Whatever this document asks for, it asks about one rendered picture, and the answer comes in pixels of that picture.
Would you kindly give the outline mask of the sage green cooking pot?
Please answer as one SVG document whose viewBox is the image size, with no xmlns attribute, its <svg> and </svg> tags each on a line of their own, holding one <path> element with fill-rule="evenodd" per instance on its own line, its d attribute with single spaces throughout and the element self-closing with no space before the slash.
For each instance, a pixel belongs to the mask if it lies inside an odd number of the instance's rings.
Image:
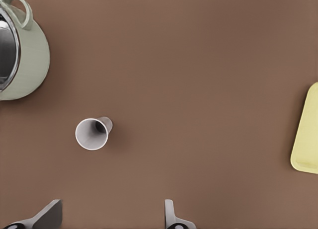
<svg viewBox="0 0 318 229">
<path fill-rule="evenodd" d="M 47 38 L 25 0 L 0 0 L 0 101 L 23 98 L 44 81 Z"/>
</svg>

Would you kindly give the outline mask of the pale yellow tray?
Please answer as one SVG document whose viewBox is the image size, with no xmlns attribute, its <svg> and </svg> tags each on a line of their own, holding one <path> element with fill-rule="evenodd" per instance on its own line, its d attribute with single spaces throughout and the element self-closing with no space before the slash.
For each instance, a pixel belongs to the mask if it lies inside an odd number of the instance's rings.
<svg viewBox="0 0 318 229">
<path fill-rule="evenodd" d="M 318 174 L 318 82 L 306 95 L 290 162 L 298 171 Z"/>
</svg>

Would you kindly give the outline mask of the white IKEA cup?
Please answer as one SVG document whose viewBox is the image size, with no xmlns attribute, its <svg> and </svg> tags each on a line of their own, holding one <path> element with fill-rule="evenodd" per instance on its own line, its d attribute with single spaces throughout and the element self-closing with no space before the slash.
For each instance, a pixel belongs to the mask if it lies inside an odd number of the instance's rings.
<svg viewBox="0 0 318 229">
<path fill-rule="evenodd" d="M 108 117 L 87 118 L 78 123 L 75 137 L 82 148 L 95 151 L 106 145 L 112 128 L 113 122 Z"/>
</svg>

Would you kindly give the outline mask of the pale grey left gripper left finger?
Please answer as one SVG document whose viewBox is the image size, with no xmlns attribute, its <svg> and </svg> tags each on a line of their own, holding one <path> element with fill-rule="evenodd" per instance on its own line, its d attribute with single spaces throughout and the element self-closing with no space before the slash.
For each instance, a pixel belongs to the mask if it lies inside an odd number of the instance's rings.
<svg viewBox="0 0 318 229">
<path fill-rule="evenodd" d="M 63 204 L 55 199 L 35 216 L 13 222 L 3 229 L 60 229 L 63 221 Z"/>
</svg>

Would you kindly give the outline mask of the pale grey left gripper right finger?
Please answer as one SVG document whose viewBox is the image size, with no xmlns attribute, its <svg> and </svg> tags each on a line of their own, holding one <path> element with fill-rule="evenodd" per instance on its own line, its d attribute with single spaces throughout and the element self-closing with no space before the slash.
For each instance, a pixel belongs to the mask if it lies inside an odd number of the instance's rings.
<svg viewBox="0 0 318 229">
<path fill-rule="evenodd" d="M 196 229 L 196 225 L 175 215 L 174 204 L 171 199 L 165 199 L 165 229 Z"/>
</svg>

